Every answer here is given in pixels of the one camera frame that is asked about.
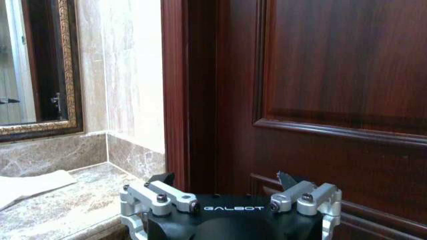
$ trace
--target raised door panel molding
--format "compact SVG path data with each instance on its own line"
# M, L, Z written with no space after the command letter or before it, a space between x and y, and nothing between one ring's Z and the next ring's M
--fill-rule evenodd
M256 126L427 146L425 25L423 0L259 0Z

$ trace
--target door frame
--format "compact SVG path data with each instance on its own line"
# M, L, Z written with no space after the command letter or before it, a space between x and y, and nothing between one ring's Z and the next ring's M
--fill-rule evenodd
M216 0L161 0L165 169L216 191Z

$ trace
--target screw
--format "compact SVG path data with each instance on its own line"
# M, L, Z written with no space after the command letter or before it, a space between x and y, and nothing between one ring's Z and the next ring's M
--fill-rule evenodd
M197 200L191 201L189 203L189 213L197 214L200 212L200 203Z
M313 202L313 196L309 193L304 193L300 198L309 203Z
M280 206L276 202L269 203L269 209L273 213L279 212Z
M165 203L168 201L168 197L164 193L157 194L157 203Z

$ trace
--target marble wall tile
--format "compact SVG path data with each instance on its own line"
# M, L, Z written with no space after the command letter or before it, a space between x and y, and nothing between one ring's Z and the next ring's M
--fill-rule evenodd
M36 176L105 161L105 134L72 135L0 145L0 176Z
M108 138L109 162L147 181L152 175L165 172L165 155L133 144L113 135Z
M160 0L103 0L108 130L164 153Z
M77 0L84 131L107 130L104 48L100 0Z

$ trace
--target mirror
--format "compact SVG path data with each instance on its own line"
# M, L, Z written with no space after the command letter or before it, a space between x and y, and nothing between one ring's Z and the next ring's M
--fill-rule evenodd
M75 1L0 0L0 140L81 131L79 76Z

